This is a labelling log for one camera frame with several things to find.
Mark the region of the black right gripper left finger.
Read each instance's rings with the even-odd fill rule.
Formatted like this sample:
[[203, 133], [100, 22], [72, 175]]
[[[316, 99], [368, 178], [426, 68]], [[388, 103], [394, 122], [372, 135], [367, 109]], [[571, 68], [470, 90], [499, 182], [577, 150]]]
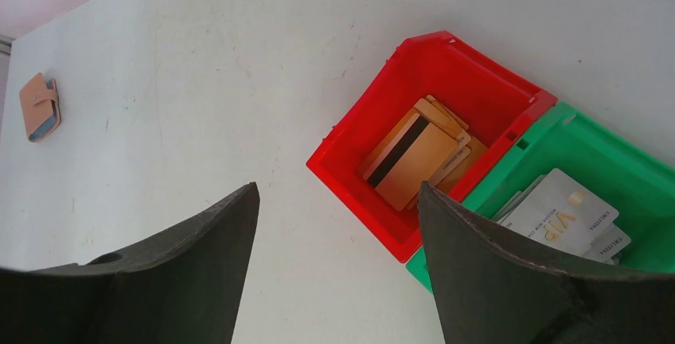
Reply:
[[2, 269], [2, 342], [231, 342], [259, 203], [249, 183], [87, 264]]

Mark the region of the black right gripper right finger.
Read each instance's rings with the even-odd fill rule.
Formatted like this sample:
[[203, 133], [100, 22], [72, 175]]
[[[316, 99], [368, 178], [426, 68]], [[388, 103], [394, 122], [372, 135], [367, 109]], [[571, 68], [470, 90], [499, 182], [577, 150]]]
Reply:
[[427, 183], [418, 210], [445, 342], [673, 342], [673, 275], [555, 250]]

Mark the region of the tan leather card holder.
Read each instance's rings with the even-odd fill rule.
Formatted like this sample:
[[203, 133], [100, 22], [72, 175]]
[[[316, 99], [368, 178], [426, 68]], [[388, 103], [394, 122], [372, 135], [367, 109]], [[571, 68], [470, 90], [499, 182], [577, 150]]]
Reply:
[[57, 82], [43, 73], [33, 76], [20, 90], [19, 99], [25, 133], [31, 143], [50, 135], [61, 121]]

